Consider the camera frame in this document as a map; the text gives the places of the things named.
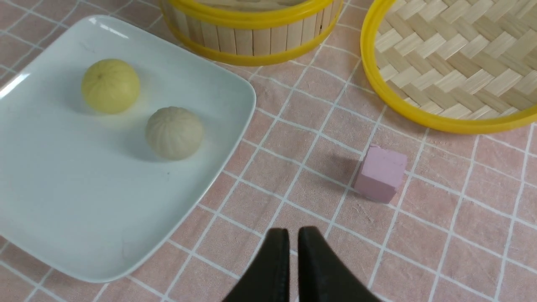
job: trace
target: toy block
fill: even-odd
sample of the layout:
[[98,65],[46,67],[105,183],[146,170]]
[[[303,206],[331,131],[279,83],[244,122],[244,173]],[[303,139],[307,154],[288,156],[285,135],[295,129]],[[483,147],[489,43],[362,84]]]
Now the toy block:
[[388,204],[403,182],[406,155],[371,145],[358,170],[354,188],[364,197]]

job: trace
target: bamboo steamer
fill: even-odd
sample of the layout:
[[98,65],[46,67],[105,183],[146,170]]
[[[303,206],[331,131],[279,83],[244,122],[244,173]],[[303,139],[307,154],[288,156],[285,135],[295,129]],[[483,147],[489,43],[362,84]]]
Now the bamboo steamer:
[[243,66],[281,63],[319,45],[342,0],[161,0],[168,27],[209,59]]
[[537,120],[537,1],[376,0],[362,31],[366,75],[402,115],[487,133]]

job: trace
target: woven bamboo base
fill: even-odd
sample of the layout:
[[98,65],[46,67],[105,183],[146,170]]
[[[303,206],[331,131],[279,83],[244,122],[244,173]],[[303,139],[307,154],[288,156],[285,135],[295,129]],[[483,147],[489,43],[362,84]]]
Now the woven bamboo base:
[[537,104],[537,0],[397,0],[376,34],[382,78],[402,99],[454,119]]

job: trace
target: pink tablecloth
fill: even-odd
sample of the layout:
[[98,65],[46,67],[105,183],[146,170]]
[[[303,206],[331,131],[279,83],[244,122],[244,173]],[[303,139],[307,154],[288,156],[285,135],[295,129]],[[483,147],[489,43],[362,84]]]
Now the pink tablecloth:
[[[332,35],[294,61],[225,68],[257,110],[236,154],[170,240],[131,276],[87,284],[0,237],[2,302],[218,301],[270,227],[315,225],[386,301],[537,301],[537,131],[454,136],[387,109],[360,64],[368,0],[350,0]],[[156,0],[2,0],[0,82],[77,20],[113,15],[174,41]],[[409,157],[389,205],[350,187],[369,144]]]

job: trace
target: square plate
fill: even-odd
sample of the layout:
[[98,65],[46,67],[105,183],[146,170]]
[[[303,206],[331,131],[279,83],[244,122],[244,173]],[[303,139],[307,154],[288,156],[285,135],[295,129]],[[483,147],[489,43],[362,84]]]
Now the square plate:
[[[91,111],[84,72],[107,58],[137,71],[141,94],[116,115]],[[255,109],[244,79],[123,21],[87,17],[0,90],[0,235],[86,282],[147,260],[222,171]],[[156,110],[205,126],[191,157],[159,160],[144,138]]]

